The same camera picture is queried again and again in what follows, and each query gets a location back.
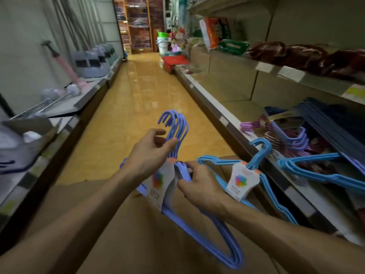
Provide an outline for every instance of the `orange package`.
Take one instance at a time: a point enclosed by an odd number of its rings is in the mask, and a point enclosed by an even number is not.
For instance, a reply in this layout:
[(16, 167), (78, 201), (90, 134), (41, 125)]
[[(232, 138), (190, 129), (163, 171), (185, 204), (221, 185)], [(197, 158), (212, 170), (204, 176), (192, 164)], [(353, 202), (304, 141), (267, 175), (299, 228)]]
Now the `orange package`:
[(231, 39), (231, 32), (226, 18), (204, 17), (199, 21), (204, 43), (208, 50), (218, 47), (222, 39)]

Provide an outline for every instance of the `bucket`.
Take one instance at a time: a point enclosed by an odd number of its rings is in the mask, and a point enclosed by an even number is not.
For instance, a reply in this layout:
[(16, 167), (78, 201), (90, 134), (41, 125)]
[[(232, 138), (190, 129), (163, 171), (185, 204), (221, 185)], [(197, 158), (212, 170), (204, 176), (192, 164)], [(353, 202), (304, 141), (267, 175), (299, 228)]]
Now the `bucket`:
[(167, 32), (157, 32), (158, 37), (169, 37), (169, 34)]
[(167, 52), (167, 47), (169, 45), (169, 38), (168, 37), (158, 37), (157, 40), (158, 50), (160, 55), (164, 55)]

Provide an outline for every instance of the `aisle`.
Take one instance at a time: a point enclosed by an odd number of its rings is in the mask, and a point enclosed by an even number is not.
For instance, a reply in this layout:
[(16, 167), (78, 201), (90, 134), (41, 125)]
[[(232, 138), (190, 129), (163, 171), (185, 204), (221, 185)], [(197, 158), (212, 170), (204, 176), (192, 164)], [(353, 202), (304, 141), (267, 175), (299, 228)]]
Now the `aisle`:
[(177, 78), (161, 69), (158, 61), (159, 55), (150, 53), (132, 55), (123, 64), (56, 184), (111, 176), (149, 128), (163, 127), (157, 120), (165, 110), (177, 110), (189, 123), (179, 160), (234, 154)]

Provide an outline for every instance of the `person's right arm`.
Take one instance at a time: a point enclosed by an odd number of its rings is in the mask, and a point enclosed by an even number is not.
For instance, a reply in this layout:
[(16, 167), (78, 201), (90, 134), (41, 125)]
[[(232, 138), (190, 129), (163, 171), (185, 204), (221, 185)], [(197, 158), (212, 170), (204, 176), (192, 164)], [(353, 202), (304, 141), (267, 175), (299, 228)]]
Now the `person's right arm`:
[(178, 187), (196, 207), (216, 215), (260, 246), (289, 273), (365, 273), (365, 249), (325, 233), (265, 215), (227, 195), (207, 166), (187, 162), (193, 181)]

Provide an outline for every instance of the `person's left hand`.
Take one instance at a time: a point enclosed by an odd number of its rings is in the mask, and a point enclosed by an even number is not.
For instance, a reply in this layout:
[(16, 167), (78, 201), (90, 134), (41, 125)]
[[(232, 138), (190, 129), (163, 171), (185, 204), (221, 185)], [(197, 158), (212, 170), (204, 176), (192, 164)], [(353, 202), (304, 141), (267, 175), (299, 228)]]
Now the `person's left hand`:
[(177, 138), (166, 141), (159, 137), (166, 133), (163, 129), (150, 129), (137, 142), (121, 171), (132, 176), (135, 187), (156, 172), (166, 161), (167, 155), (176, 147)]

